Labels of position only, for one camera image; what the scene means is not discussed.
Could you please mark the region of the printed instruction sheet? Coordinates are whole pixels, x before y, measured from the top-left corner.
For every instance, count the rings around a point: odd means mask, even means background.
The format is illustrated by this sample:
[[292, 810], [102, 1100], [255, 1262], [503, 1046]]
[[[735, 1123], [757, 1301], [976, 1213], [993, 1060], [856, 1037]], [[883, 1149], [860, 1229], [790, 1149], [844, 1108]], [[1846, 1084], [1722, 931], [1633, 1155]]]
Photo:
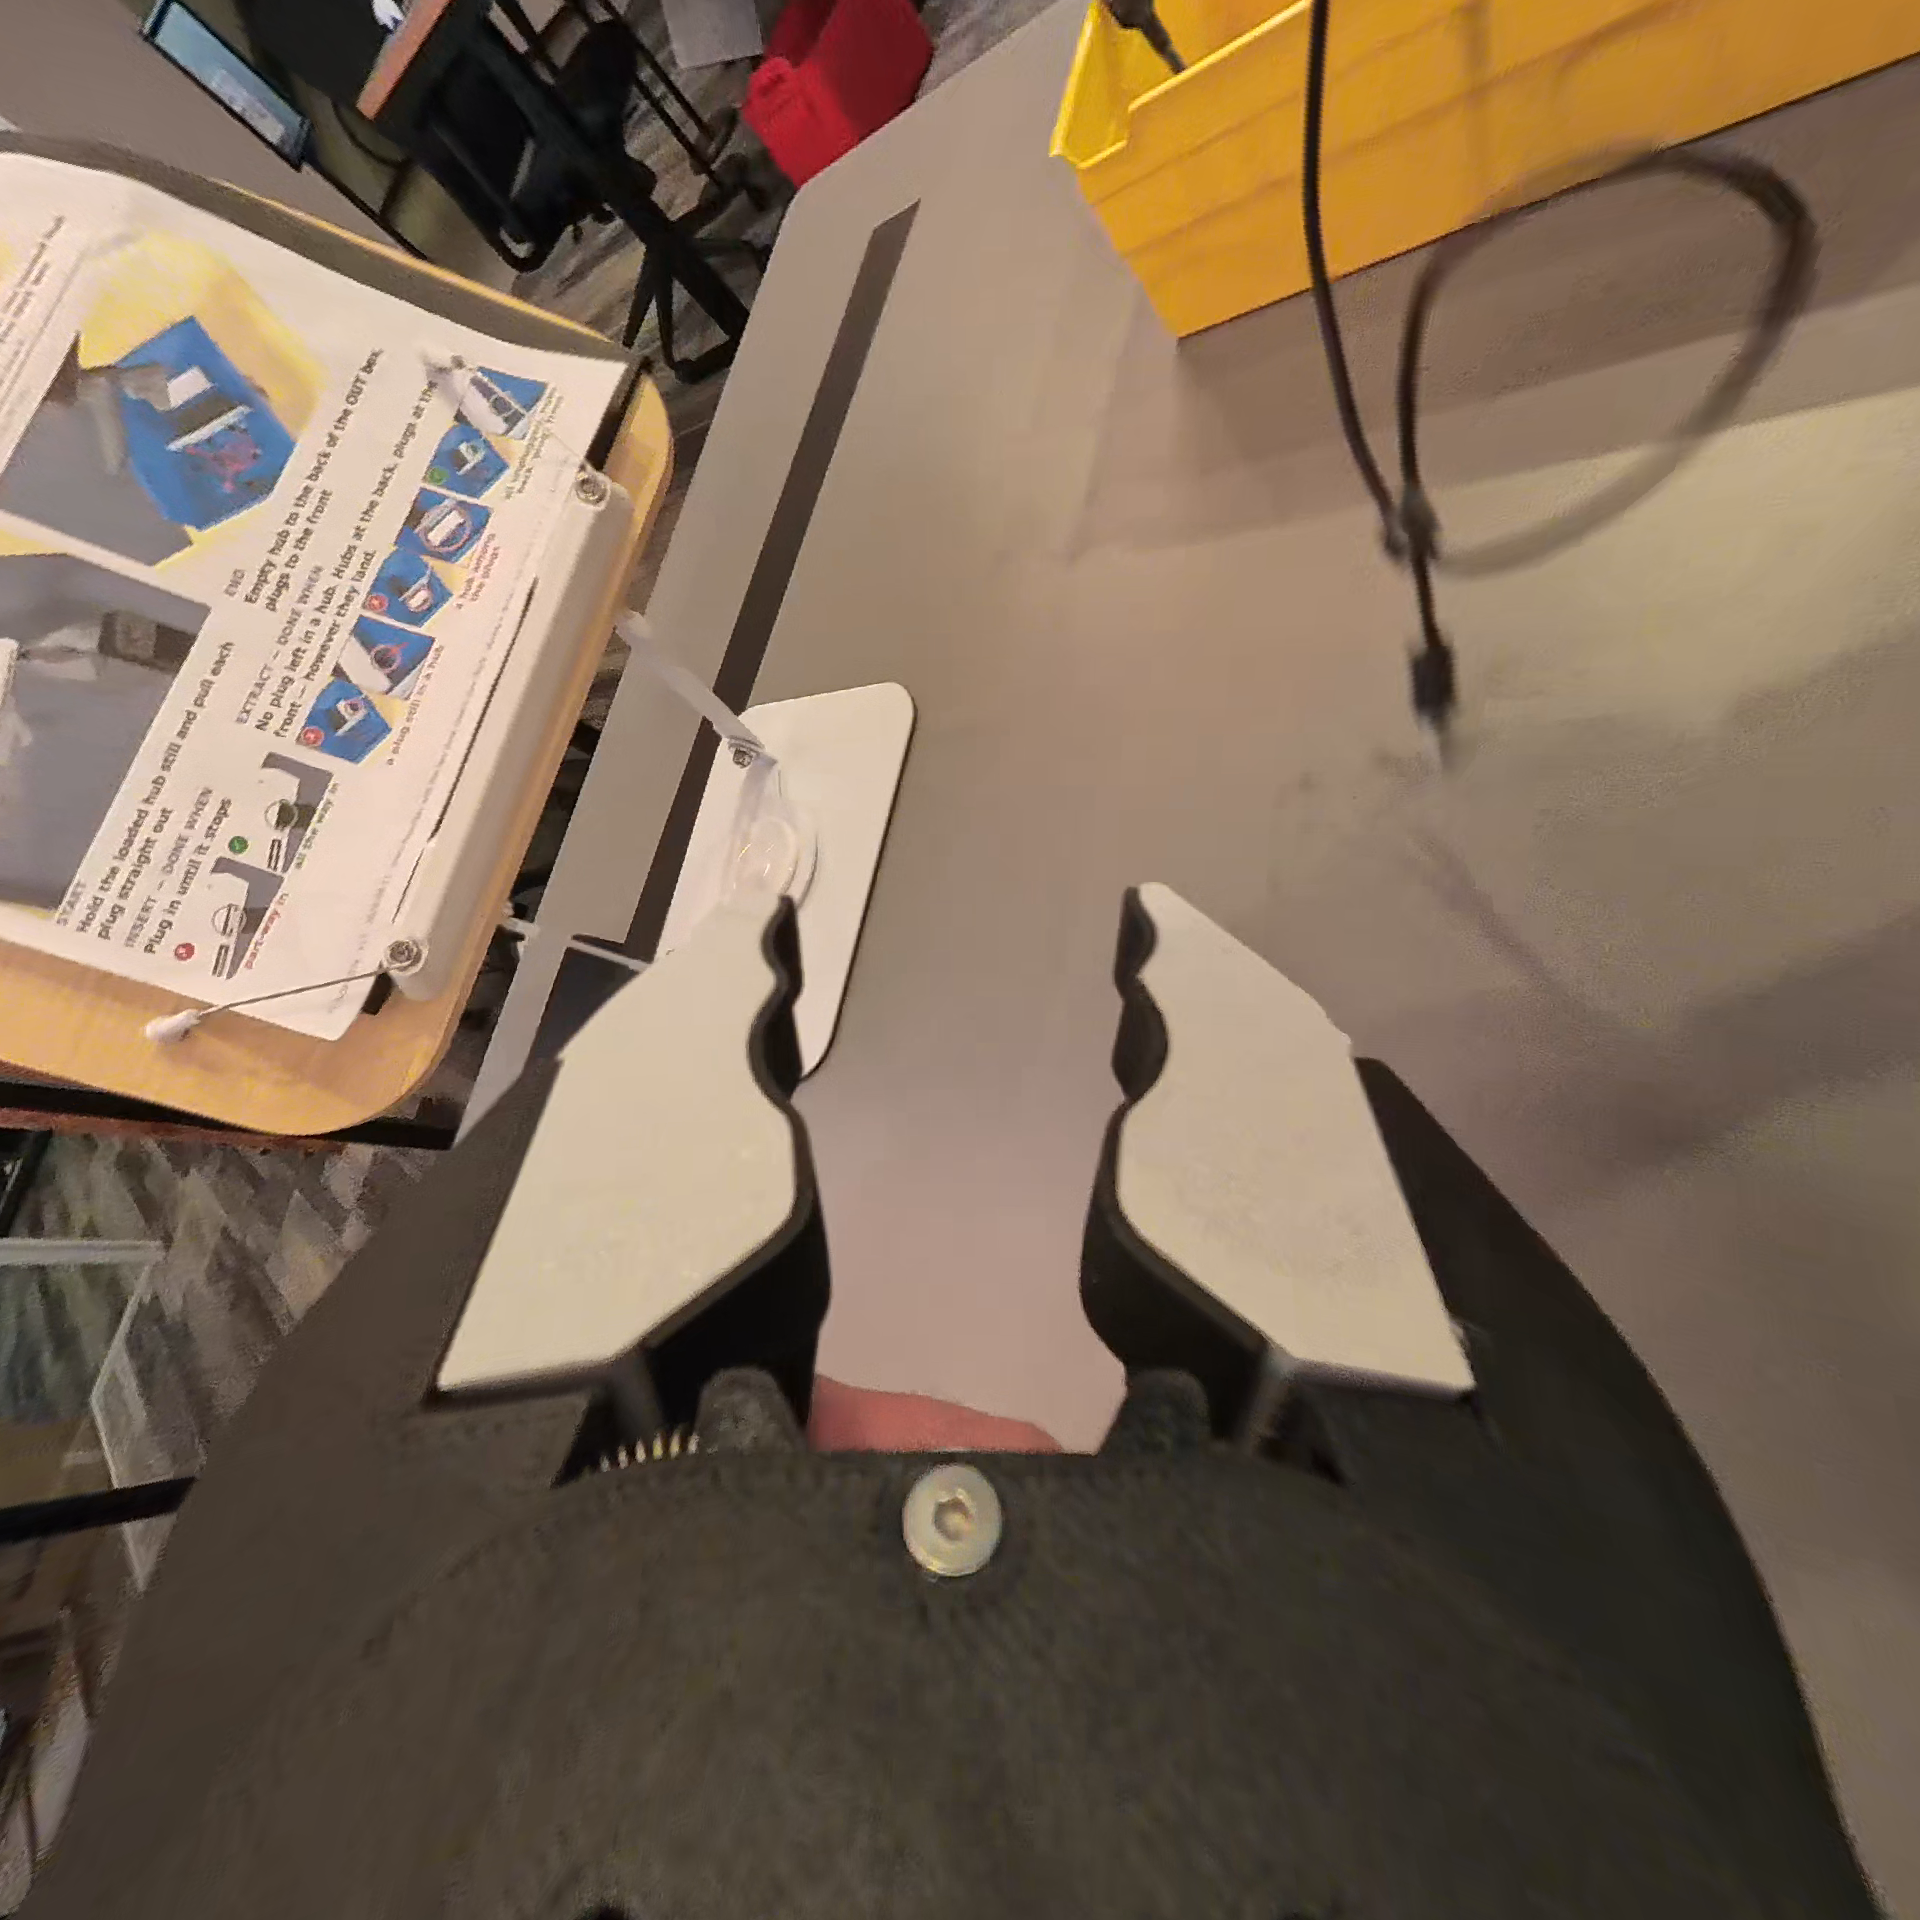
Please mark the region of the printed instruction sheet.
[[2, 201], [4, 945], [335, 1044], [451, 969], [622, 354], [75, 142]]

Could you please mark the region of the black office chair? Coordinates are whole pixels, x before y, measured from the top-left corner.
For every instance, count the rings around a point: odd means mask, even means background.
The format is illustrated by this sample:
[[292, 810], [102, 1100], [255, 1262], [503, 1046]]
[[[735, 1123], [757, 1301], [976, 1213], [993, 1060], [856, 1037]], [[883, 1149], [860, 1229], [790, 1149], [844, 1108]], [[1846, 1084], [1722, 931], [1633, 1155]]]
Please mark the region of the black office chair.
[[[724, 258], [766, 267], [770, 247], [719, 234], [737, 209], [771, 213], [771, 190], [733, 150], [733, 111], [703, 116], [659, 56], [614, 4], [557, 4], [535, 24], [525, 4], [491, 4], [498, 40], [489, 72], [525, 123], [506, 198], [506, 260], [530, 275], [585, 229], [619, 227], [640, 247], [640, 271], [619, 343], [636, 349], [656, 333], [656, 363], [684, 387], [732, 368], [747, 324], [747, 301], [721, 276]], [[696, 196], [681, 213], [659, 203], [659, 176], [630, 142], [644, 109], [689, 162]]]

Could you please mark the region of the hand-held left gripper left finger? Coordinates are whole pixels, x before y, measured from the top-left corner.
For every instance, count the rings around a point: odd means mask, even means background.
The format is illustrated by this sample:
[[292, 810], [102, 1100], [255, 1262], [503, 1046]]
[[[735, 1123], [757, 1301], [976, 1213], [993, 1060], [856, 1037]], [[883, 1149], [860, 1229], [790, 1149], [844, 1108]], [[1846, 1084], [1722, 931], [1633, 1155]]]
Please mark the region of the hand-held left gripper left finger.
[[661, 1444], [755, 1376], [806, 1432], [831, 1262], [795, 1108], [801, 988], [795, 904], [724, 904], [532, 1072], [436, 1405], [579, 1397], [616, 1443]]

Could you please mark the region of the tablet sign on stand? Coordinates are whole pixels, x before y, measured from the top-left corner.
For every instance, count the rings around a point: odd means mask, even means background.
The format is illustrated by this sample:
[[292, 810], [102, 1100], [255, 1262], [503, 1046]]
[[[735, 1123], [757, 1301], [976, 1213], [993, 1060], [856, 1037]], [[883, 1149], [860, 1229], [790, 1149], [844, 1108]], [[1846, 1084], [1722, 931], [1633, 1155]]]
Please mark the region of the tablet sign on stand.
[[285, 87], [221, 36], [188, 2], [153, 2], [140, 36], [160, 60], [191, 83], [287, 170], [300, 173], [313, 146], [311, 120]]

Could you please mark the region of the red fabric bag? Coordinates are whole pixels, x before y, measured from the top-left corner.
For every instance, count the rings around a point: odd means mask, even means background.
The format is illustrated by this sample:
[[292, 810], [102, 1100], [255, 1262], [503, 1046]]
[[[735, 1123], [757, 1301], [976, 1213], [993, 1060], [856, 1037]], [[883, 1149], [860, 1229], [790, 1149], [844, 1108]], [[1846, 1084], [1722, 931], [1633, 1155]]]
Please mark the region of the red fabric bag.
[[778, 175], [801, 189], [898, 119], [932, 59], [913, 2], [786, 2], [739, 116]]

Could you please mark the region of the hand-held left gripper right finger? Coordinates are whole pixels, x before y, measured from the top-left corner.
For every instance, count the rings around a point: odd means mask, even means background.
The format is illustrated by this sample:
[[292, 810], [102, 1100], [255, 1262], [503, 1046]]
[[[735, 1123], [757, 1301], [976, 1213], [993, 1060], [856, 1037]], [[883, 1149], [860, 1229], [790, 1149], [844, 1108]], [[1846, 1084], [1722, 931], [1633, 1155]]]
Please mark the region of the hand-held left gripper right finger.
[[1303, 1393], [1455, 1415], [1470, 1348], [1348, 1034], [1163, 882], [1120, 903], [1078, 1299], [1120, 1429], [1260, 1448]]

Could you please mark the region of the wooden desk with black frame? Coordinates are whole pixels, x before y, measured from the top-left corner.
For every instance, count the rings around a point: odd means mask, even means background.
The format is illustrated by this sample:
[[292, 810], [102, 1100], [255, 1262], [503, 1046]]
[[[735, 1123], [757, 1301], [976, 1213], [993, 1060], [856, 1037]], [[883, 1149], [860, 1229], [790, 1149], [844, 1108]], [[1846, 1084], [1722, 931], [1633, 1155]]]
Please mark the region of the wooden desk with black frame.
[[553, 52], [519, 4], [414, 4], [357, 100], [518, 275], [618, 210], [632, 36], [583, 12], [562, 38]]

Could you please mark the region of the yellow plastic bin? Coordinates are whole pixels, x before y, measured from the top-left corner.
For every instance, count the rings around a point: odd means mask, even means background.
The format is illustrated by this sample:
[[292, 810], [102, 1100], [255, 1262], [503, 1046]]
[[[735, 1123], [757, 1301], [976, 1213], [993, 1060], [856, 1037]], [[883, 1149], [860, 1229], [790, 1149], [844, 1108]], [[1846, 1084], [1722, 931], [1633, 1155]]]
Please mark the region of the yellow plastic bin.
[[1311, 285], [1313, 12], [1329, 279], [1918, 51], [1914, 2], [1155, 4], [1172, 72], [1090, 4], [1050, 152], [1173, 338]]

